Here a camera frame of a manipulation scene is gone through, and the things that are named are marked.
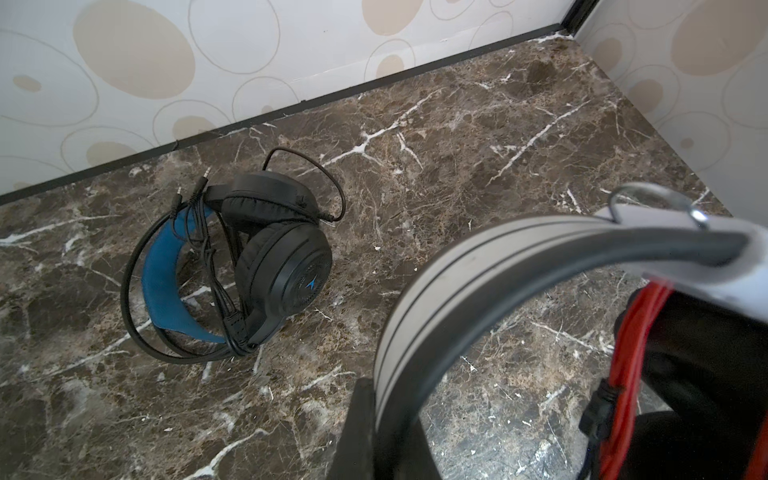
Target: ear cushion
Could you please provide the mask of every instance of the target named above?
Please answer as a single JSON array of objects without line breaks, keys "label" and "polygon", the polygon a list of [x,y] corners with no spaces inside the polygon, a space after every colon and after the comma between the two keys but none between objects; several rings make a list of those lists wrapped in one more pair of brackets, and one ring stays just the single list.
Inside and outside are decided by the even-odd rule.
[{"label": "ear cushion", "polygon": [[253,305],[251,290],[256,270],[266,253],[287,232],[300,226],[299,222],[272,223],[260,230],[243,248],[240,258],[235,266],[235,284],[240,298],[245,299],[248,305]]},{"label": "ear cushion", "polygon": [[225,222],[235,230],[248,234],[254,234],[256,230],[272,223],[316,223],[312,217],[294,209],[249,197],[226,198],[222,203],[221,211]]}]

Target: black baseboard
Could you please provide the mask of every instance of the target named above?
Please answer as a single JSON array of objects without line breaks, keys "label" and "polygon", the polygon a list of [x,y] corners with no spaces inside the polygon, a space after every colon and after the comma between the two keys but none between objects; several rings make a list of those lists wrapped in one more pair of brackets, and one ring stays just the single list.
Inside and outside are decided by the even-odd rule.
[{"label": "black baseboard", "polygon": [[[596,1],[597,0],[578,0],[577,4],[590,3],[590,2],[594,4]],[[126,167],[128,165],[137,164],[139,162],[149,160],[159,155],[167,154],[171,151],[180,150],[181,148],[186,148],[195,144],[199,144],[200,142],[213,140],[215,138],[220,138],[225,135],[228,135],[229,133],[235,130],[239,130],[241,128],[248,128],[253,125],[262,124],[264,122],[270,122],[272,120],[276,120],[282,117],[287,117],[289,115],[293,115],[301,111],[308,110],[310,108],[315,108],[321,105],[328,104],[332,101],[337,101],[337,100],[341,100],[342,98],[359,95],[359,94],[362,94],[363,92],[372,90],[374,88],[384,87],[386,85],[393,84],[397,81],[405,80],[406,78],[415,77],[416,75],[421,75],[423,73],[435,70],[437,68],[445,67],[447,65],[453,65],[455,63],[459,63],[460,61],[469,60],[470,58],[474,58],[479,55],[489,53],[491,51],[499,50],[501,48],[507,48],[511,45],[515,45],[517,43],[521,43],[527,40],[532,40],[533,38],[538,38],[543,35],[549,35],[551,33],[555,33],[563,29],[564,29],[564,25],[562,24],[553,24],[546,27],[537,28],[536,30],[529,31],[522,35],[516,35],[514,37],[506,38],[504,40],[488,44],[484,47],[473,48],[472,50],[467,50],[462,53],[458,53],[456,55],[451,55],[450,57],[431,61],[427,64],[419,65],[418,67],[400,71],[396,74],[392,74],[384,78],[377,78],[376,80],[367,81],[366,83],[345,88],[344,90],[334,91],[333,93],[330,93],[328,95],[323,95],[322,97],[313,98],[312,100],[301,101],[300,103],[290,105],[289,107],[271,111],[269,113],[259,115],[257,117],[249,118],[247,120],[238,121],[233,124],[228,124],[221,128],[217,128],[216,130],[207,131],[202,134],[195,135],[193,137],[184,138],[183,140],[179,140],[172,144],[161,145],[160,147],[155,147],[147,151],[139,152],[135,155],[131,155],[130,157],[125,157],[119,160],[107,162],[106,164],[98,165],[96,167],[88,168],[86,170],[80,170],[80,171],[74,172],[73,174],[54,178],[53,180],[48,180],[41,184],[32,185],[30,187],[22,188],[20,190],[14,190],[7,194],[0,195],[0,205],[9,204],[16,200],[21,200],[22,198],[30,197],[32,195],[37,195],[45,191],[52,190],[54,188],[63,187],[64,185],[73,184],[74,182],[79,182],[80,180],[86,180],[88,178],[96,177],[97,175],[105,174],[107,172],[111,172],[113,170]]]},{"label": "black baseboard", "polygon": [[592,13],[594,7],[600,0],[576,0],[568,13],[563,18],[563,28],[568,30],[571,35],[576,35],[579,28],[587,21],[587,17]]}]

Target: white marble vein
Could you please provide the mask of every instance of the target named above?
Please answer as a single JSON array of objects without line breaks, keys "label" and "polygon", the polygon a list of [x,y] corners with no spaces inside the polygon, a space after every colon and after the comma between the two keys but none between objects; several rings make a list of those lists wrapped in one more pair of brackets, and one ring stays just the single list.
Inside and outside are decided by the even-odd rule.
[{"label": "white marble vein", "polygon": [[234,442],[230,443],[223,449],[221,449],[220,452],[214,456],[210,462],[208,462],[208,465],[205,465],[202,468],[199,468],[195,473],[192,475],[188,475],[187,477],[184,477],[184,480],[194,480],[196,478],[200,477],[212,477],[217,478],[217,472],[219,469],[219,464],[223,460],[225,456],[227,456],[227,453],[231,452],[233,449],[236,449],[240,444],[247,442],[248,440],[251,440],[256,435],[269,435],[271,432],[268,432],[264,429],[256,429],[253,433],[248,435],[247,437],[244,437],[240,440],[235,440]]},{"label": "white marble vein", "polygon": [[[228,283],[227,285],[224,285],[224,289],[230,289],[233,286],[235,286],[235,282]],[[182,296],[181,297],[181,301],[182,302],[187,302],[188,300],[192,300],[196,296],[200,296],[203,293],[209,293],[209,292],[210,292],[210,287],[209,286],[202,286],[202,287],[198,288],[197,290],[193,291],[192,293],[190,293],[189,295]]]},{"label": "white marble vein", "polygon": [[536,43],[544,43],[546,41],[555,40],[557,38],[562,38],[563,40],[573,40],[574,39],[573,36],[571,36],[571,35],[563,35],[562,33],[560,33],[558,31],[558,32],[553,33],[552,35],[547,35],[546,37],[534,38],[534,39],[528,40],[528,41],[535,41]]},{"label": "white marble vein", "polygon": [[[438,88],[437,90],[433,91],[432,93],[430,93],[426,97],[424,97],[421,100],[417,101],[415,105],[413,105],[411,108],[406,110],[405,113],[403,113],[402,115],[397,117],[397,119],[395,121],[393,121],[392,124],[389,125],[387,128],[382,128],[381,130],[379,130],[379,131],[377,131],[377,132],[375,132],[373,134],[367,134],[365,131],[362,132],[361,135],[362,135],[362,137],[365,140],[363,140],[360,145],[356,145],[352,150],[347,150],[346,152],[344,152],[342,154],[338,154],[334,158],[331,158],[330,160],[327,160],[327,161],[323,162],[323,166],[327,167],[327,166],[332,165],[332,164],[336,163],[337,161],[339,161],[339,160],[341,160],[341,159],[343,159],[345,157],[348,157],[349,155],[353,155],[353,154],[361,154],[363,157],[368,158],[369,160],[375,161],[376,163],[378,163],[380,165],[381,163],[378,160],[376,160],[374,157],[371,157],[370,155],[368,155],[366,153],[366,148],[368,148],[368,144],[371,142],[371,140],[373,140],[376,137],[380,137],[381,135],[385,134],[388,131],[391,131],[391,130],[394,130],[394,129],[398,128],[398,127],[403,126],[404,125],[403,121],[411,113],[413,113],[414,111],[417,111],[422,106],[422,104],[424,104],[424,102],[426,102],[434,94],[437,94],[437,93],[439,93],[442,90],[443,90],[442,88]],[[301,176],[303,176],[305,174],[308,174],[312,170],[313,169],[311,169],[311,168],[307,169],[307,170],[303,171],[302,173],[300,173],[299,176],[301,177]]]},{"label": "white marble vein", "polygon": [[573,192],[571,192],[571,189],[570,188],[567,189],[565,191],[565,193],[568,194],[568,196],[571,198],[571,201],[574,203],[574,207],[576,207],[576,211],[578,213],[580,213],[580,214],[584,213],[584,212],[581,211],[581,207],[578,206],[578,202],[576,201],[576,197],[574,197],[574,194],[573,194]]},{"label": "white marble vein", "polygon": [[[136,330],[140,332],[141,330],[147,328],[151,323],[152,323],[152,320],[147,320],[146,322],[144,322],[141,325],[137,326]],[[47,376],[58,375],[59,373],[63,373],[63,372],[66,372],[68,370],[72,370],[73,368],[77,368],[80,365],[88,363],[88,362],[90,362],[92,360],[100,359],[101,357],[107,356],[107,355],[111,355],[112,353],[117,353],[117,352],[114,352],[114,350],[116,348],[118,348],[124,341],[126,341],[126,340],[128,340],[130,338],[131,338],[131,335],[126,333],[125,335],[123,335],[119,339],[117,339],[114,342],[112,342],[109,345],[107,345],[105,348],[103,348],[99,352],[96,352],[93,355],[89,355],[89,356],[86,356],[86,357],[84,357],[82,359],[79,359],[77,362],[70,363],[67,366],[55,367],[53,369],[45,370],[43,372],[43,376],[47,377]]]},{"label": "white marble vein", "polygon": [[531,322],[531,325],[534,325],[534,326],[537,326],[539,328],[548,330],[548,331],[554,333],[555,335],[563,336],[564,338],[567,338],[567,339],[569,339],[572,342],[576,342],[579,345],[583,346],[584,348],[586,348],[588,350],[591,350],[592,352],[605,353],[605,351],[603,349],[601,349],[600,347],[596,347],[594,345],[590,345],[589,343],[586,343],[584,340],[580,340],[580,339],[576,338],[575,336],[572,336],[569,333],[558,332],[557,330],[551,328],[550,326],[544,325],[543,323]]},{"label": "white marble vein", "polygon": [[71,220],[66,220],[64,222],[51,223],[50,225],[35,228],[34,230],[30,230],[24,233],[13,233],[11,235],[8,235],[6,238],[0,238],[0,246],[4,247],[6,245],[13,245],[19,240],[25,239],[26,237],[30,237],[32,235],[36,235],[42,232],[47,232],[49,230],[53,230],[58,227],[63,227],[64,225],[69,225],[70,223],[85,222],[86,220],[98,220],[100,218],[109,218],[109,217],[117,217],[117,215],[98,215],[96,217],[78,217],[78,218],[73,218]]},{"label": "white marble vein", "polygon": [[509,162],[507,162],[507,164],[506,164],[504,167],[502,167],[502,168],[501,168],[501,170],[499,170],[499,171],[498,171],[498,173],[497,173],[496,175],[494,175],[493,177],[491,177],[491,180],[488,180],[488,183],[487,183],[487,184],[485,184],[485,186],[487,187],[488,185],[490,185],[490,184],[491,184],[491,182],[492,182],[492,181],[496,180],[496,179],[497,179],[497,178],[499,178],[501,175],[503,175],[503,173],[504,173],[504,172],[506,172],[506,170],[507,170],[508,168],[510,168],[510,167],[512,166],[512,164],[513,164],[513,163],[514,163],[514,162],[515,162],[517,159],[519,159],[519,158],[520,158],[520,156],[522,156],[522,155],[523,155],[523,154],[524,154],[524,153],[525,153],[525,152],[526,152],[526,151],[527,151],[527,150],[528,150],[530,147],[532,147],[532,146],[533,146],[533,144],[536,142],[536,140],[538,140],[539,138],[541,138],[541,136],[542,136],[542,135],[544,135],[545,133],[547,133],[547,132],[549,131],[549,129],[550,129],[550,128],[552,128],[552,127],[554,127],[555,125],[557,125],[557,124],[558,124],[558,122],[559,122],[560,120],[562,120],[563,118],[566,118],[566,117],[570,117],[571,115],[573,115],[573,114],[574,114],[574,113],[576,113],[577,111],[581,110],[581,107],[584,107],[584,106],[585,106],[586,104],[588,104],[588,103],[589,103],[589,100],[585,101],[584,103],[582,103],[582,104],[578,105],[578,106],[577,106],[577,107],[575,107],[575,108],[572,108],[571,110],[569,110],[569,111],[565,112],[563,115],[560,115],[559,117],[555,118],[555,119],[554,119],[554,120],[553,120],[553,121],[552,121],[550,124],[548,124],[546,127],[542,128],[542,129],[541,129],[541,130],[540,130],[540,131],[539,131],[539,132],[538,132],[536,135],[534,135],[533,137],[531,137],[531,139],[528,141],[528,143],[527,143],[527,144],[523,145],[522,147],[520,147],[520,148],[518,149],[518,153],[516,153],[516,154],[515,154],[515,156],[514,156],[514,157],[512,157],[512,159],[511,159]]},{"label": "white marble vein", "polygon": [[705,188],[705,189],[704,189],[704,191],[703,191],[703,192],[701,192],[701,195],[699,195],[699,197],[698,197],[696,200],[694,200],[694,202],[693,202],[692,204],[693,204],[693,205],[698,205],[698,204],[700,204],[700,203],[701,203],[701,201],[702,201],[702,200],[704,200],[705,198],[707,198],[707,195],[709,195],[709,194],[710,194],[710,189],[709,189],[709,187],[708,187],[708,188]]},{"label": "white marble vein", "polygon": [[408,152],[408,154],[411,157],[413,157],[413,160],[415,160],[416,163],[419,164],[419,166],[422,168],[422,170],[424,170],[424,165],[422,165],[422,161],[419,160],[419,157],[416,155],[416,153],[414,153],[414,151],[411,150],[411,148],[408,145],[406,145],[406,137],[405,135],[402,134],[401,131],[397,132],[397,139],[400,141],[400,151]]},{"label": "white marble vein", "polygon": [[301,391],[305,392],[305,391],[311,389],[312,387],[314,387],[315,385],[317,385],[320,382],[325,382],[327,379],[331,379],[331,378],[334,378],[334,377],[337,377],[337,376],[342,376],[342,375],[356,375],[356,373],[354,373],[354,372],[342,372],[341,371],[341,365],[337,365],[336,368],[334,368],[333,370],[331,370],[327,374],[325,374],[323,376],[320,376],[320,377],[317,377],[312,382],[309,382],[305,386],[301,387]]}]

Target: metal hook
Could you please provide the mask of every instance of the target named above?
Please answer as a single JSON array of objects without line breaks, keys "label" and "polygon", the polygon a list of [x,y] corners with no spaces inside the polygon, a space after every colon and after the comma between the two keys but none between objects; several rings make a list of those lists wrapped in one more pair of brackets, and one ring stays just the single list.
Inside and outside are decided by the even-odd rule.
[{"label": "metal hook", "polygon": [[608,197],[608,211],[611,212],[611,217],[613,218],[614,223],[621,223],[621,218],[619,218],[618,212],[616,211],[616,200],[622,192],[628,190],[653,194],[660,199],[665,200],[670,207],[675,210],[687,212],[691,220],[693,220],[696,226],[701,230],[707,230],[709,228],[709,218],[704,212],[695,208],[694,202],[691,201],[690,198],[671,188],[648,182],[630,182],[619,186],[619,188],[611,192],[611,195]]}]

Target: gray curved strip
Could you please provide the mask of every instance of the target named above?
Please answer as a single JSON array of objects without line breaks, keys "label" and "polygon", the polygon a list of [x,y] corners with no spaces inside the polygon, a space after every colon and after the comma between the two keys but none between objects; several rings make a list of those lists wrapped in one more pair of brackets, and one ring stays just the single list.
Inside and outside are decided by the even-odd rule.
[{"label": "gray curved strip", "polygon": [[402,322],[402,318],[407,314],[410,306],[422,295],[425,288],[435,281],[441,272],[448,269],[456,260],[467,253],[471,253],[473,250],[482,247],[488,242],[492,242],[500,237],[508,236],[510,233],[519,230],[557,223],[578,223],[592,226],[612,224],[612,222],[607,219],[577,215],[551,215],[523,218],[481,230],[471,237],[465,238],[452,247],[449,247],[446,251],[442,252],[439,257],[432,259],[422,272],[409,284],[408,289],[400,296],[397,304],[392,309],[392,313],[389,315],[389,321],[382,331],[379,348],[376,351],[376,360],[373,366],[373,378],[376,381],[376,385],[379,384],[382,361],[385,356],[389,355],[389,344],[392,342],[395,333],[399,330],[399,324]]},{"label": "gray curved strip", "polygon": [[[379,367],[376,372],[379,380],[376,383],[377,427],[400,372],[424,338],[440,324],[454,305],[476,291],[500,269],[524,258],[576,237],[623,229],[615,223],[589,221],[594,220],[590,217],[560,218],[561,221],[554,223],[552,217],[513,221],[500,229],[507,230],[507,233],[493,237],[490,241],[472,241],[469,248],[459,244],[444,255],[445,259],[441,259],[443,261],[430,265],[417,282],[409,287],[403,301],[392,312],[376,359]],[[490,229],[484,233],[487,238],[498,234],[499,230]],[[383,341],[384,336],[389,339],[387,343]]]}]

